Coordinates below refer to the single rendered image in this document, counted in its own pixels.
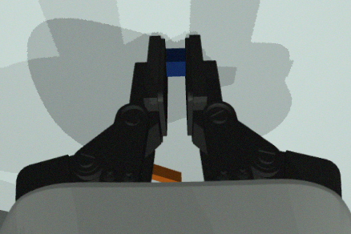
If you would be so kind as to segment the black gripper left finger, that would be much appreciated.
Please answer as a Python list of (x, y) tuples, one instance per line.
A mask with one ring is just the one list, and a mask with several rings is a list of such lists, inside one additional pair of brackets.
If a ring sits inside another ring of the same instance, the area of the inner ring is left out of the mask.
[(114, 123), (74, 155), (24, 167), (15, 201), (52, 184), (151, 182), (155, 149), (167, 136), (167, 89), (165, 38), (150, 36), (147, 61), (135, 63), (130, 102), (118, 109)]

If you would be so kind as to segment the small blue block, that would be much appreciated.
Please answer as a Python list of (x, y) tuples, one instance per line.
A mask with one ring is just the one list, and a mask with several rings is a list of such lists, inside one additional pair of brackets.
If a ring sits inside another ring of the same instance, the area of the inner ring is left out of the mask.
[(186, 76), (185, 48), (166, 49), (167, 77)]

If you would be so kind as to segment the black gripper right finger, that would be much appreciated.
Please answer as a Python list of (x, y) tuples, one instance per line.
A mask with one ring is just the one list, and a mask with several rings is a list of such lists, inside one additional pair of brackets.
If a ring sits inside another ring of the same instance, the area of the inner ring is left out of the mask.
[(185, 63), (187, 129), (200, 149), (204, 181), (304, 180), (342, 198), (335, 163), (280, 151), (238, 120), (234, 108), (222, 100), (216, 60), (203, 60), (200, 34), (185, 38)]

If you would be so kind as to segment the orange rod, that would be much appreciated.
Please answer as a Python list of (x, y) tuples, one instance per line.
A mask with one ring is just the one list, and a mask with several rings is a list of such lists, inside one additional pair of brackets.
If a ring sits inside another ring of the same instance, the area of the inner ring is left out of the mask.
[(181, 172), (154, 164), (152, 179), (159, 182), (182, 182)]

